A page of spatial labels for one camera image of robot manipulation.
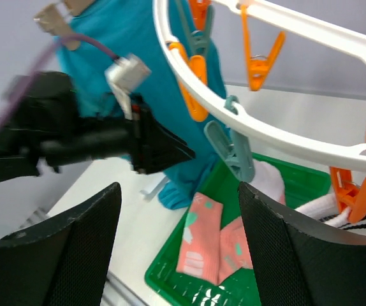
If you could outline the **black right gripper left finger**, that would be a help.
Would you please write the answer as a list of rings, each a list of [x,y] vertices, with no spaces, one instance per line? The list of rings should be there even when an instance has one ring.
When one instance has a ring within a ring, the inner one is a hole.
[[[99,305],[121,203],[114,182],[0,239],[0,305]]]

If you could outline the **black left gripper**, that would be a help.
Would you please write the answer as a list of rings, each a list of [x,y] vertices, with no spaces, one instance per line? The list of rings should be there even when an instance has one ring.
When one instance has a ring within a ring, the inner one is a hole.
[[[149,175],[196,157],[183,139],[155,119],[141,94],[132,93],[130,97],[132,118],[124,119],[124,125],[134,171]]]

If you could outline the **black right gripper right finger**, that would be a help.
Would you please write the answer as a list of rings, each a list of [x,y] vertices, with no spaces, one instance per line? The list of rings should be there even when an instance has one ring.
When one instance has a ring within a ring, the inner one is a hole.
[[[366,305],[366,236],[311,219],[245,182],[238,198],[262,305]]]

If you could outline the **white striped sock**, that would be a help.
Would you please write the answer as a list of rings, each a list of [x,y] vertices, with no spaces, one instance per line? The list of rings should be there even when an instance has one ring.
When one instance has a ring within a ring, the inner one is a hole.
[[[307,217],[322,222],[334,228],[349,231],[359,235],[366,236],[366,215],[356,223],[348,221],[351,209],[346,207],[339,212],[337,199],[334,193],[329,193],[295,209]]]

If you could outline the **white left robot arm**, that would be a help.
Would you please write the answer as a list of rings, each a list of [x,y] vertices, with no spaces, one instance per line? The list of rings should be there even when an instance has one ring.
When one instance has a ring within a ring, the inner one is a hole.
[[[142,95],[126,96],[132,117],[82,117],[71,78],[40,73],[0,130],[0,182],[38,177],[38,163],[55,172],[67,164],[126,156],[139,174],[152,174],[195,158],[187,143],[153,116]]]

